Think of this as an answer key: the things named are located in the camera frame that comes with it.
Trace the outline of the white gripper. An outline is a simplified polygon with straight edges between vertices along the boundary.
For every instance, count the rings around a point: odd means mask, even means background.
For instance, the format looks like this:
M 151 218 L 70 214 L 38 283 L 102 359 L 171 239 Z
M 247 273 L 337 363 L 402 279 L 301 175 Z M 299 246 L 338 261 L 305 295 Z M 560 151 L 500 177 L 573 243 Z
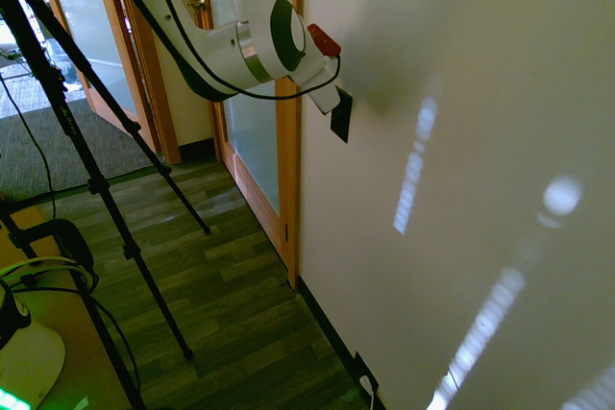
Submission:
M 340 103 L 340 96 L 334 84 L 327 84 L 322 88 L 312 90 L 307 96 L 323 114 L 330 113 Z

